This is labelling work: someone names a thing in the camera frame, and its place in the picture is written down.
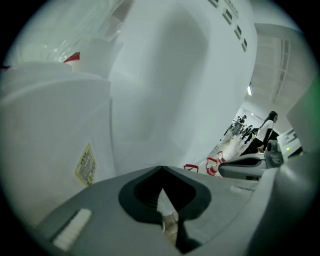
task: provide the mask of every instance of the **white plastic container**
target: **white plastic container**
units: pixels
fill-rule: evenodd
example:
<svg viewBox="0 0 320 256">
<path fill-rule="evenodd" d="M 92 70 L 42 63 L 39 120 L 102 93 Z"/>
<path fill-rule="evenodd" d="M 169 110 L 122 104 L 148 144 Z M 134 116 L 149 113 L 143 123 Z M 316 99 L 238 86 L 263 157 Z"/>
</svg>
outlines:
<svg viewBox="0 0 320 256">
<path fill-rule="evenodd" d="M 37 66 L 24 63 L 2 77 L 6 84 L 0 85 L 1 91 L 7 90 L 0 98 L 0 177 L 13 209 L 36 226 L 86 187 L 75 171 L 88 145 L 96 164 L 92 182 L 116 174 L 110 82 L 72 73 L 64 63 L 57 69 L 43 63 L 39 71 L 25 72 L 32 65 Z"/>
</svg>

